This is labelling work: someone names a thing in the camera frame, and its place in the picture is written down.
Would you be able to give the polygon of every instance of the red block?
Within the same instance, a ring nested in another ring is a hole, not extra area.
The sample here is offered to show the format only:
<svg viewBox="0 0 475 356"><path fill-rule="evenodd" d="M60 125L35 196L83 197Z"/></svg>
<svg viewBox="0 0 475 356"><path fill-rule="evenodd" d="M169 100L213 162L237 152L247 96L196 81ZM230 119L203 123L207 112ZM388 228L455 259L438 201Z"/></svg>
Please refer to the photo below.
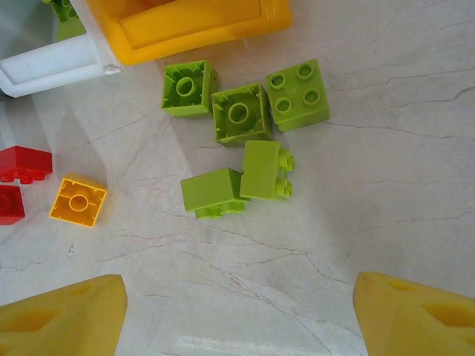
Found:
<svg viewBox="0 0 475 356"><path fill-rule="evenodd" d="M13 146L0 151L0 182L13 182L20 179L21 184L31 184L44 180L53 173L53 156L50 152Z"/></svg>
<svg viewBox="0 0 475 356"><path fill-rule="evenodd" d="M23 218L20 188L14 185L0 185L0 225L13 225Z"/></svg>

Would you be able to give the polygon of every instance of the yellow toy base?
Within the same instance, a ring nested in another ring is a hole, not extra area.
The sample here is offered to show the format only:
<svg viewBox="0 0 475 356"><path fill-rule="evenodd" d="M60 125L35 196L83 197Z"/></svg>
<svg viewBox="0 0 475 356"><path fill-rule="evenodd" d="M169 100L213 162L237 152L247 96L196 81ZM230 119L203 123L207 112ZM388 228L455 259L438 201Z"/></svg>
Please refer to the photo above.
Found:
<svg viewBox="0 0 475 356"><path fill-rule="evenodd" d="M291 25L288 0L88 0L88 6L124 65Z"/></svg>

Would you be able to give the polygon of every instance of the lime green block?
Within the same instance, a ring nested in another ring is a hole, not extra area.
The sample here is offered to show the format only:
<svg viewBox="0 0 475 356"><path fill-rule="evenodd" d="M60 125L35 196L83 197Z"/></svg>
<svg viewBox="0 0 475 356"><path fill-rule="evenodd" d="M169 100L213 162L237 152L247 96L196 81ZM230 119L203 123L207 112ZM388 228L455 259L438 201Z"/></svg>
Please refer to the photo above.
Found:
<svg viewBox="0 0 475 356"><path fill-rule="evenodd" d="M217 91L217 72L207 61L165 67L162 109L175 117L211 114L211 95Z"/></svg>
<svg viewBox="0 0 475 356"><path fill-rule="evenodd" d="M58 24L58 34L56 41L60 42L72 37L81 36L86 33L86 29L79 18L75 18Z"/></svg>
<svg viewBox="0 0 475 356"><path fill-rule="evenodd" d="M239 195L242 174L230 168L220 169L181 181L183 202L187 212L197 219L213 219L224 214L244 211L249 199Z"/></svg>
<svg viewBox="0 0 475 356"><path fill-rule="evenodd" d="M287 172L293 171L295 159L281 150L275 141L248 141L244 148L244 173L240 195L246 198L284 200L292 195Z"/></svg>
<svg viewBox="0 0 475 356"><path fill-rule="evenodd" d="M50 4L60 22L67 22L77 18L77 13L70 0L43 0L45 4Z"/></svg>
<svg viewBox="0 0 475 356"><path fill-rule="evenodd" d="M295 130L330 118L327 93L316 59L266 78L275 124Z"/></svg>
<svg viewBox="0 0 475 356"><path fill-rule="evenodd" d="M223 146L244 146L248 139L272 140L269 97L260 83L215 93L216 141Z"/></svg>

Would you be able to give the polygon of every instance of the marble floor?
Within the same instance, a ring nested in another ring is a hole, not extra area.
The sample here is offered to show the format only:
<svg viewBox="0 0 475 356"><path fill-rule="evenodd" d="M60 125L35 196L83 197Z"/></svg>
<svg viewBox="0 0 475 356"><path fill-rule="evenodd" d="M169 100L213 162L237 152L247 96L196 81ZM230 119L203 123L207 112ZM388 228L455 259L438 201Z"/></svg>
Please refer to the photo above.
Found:
<svg viewBox="0 0 475 356"><path fill-rule="evenodd" d="M367 355L360 271L475 297L475 2L292 0L293 27L0 103L0 149L51 151L0 228L0 304L121 274L117 355ZM180 180L242 168L212 119L160 110L166 63L208 59L221 88L317 58L332 119L276 133L293 196L196 221ZM94 229L48 218L69 171L107 184Z"/></svg>

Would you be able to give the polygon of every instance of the yellow block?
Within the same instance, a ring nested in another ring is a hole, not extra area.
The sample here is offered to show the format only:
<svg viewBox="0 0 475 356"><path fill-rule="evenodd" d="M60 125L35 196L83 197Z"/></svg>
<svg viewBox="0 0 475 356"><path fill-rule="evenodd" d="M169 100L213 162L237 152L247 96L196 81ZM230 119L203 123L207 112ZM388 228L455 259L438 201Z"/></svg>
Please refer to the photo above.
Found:
<svg viewBox="0 0 475 356"><path fill-rule="evenodd" d="M353 304L370 356L475 355L475 300L361 273Z"/></svg>
<svg viewBox="0 0 475 356"><path fill-rule="evenodd" d="M291 25L289 0L87 0L117 58L147 62Z"/></svg>
<svg viewBox="0 0 475 356"><path fill-rule="evenodd" d="M112 356L127 310L119 275L0 307L2 356Z"/></svg>
<svg viewBox="0 0 475 356"><path fill-rule="evenodd" d="M50 217L92 228L106 194L107 188L104 185L79 174L69 173L61 182Z"/></svg>

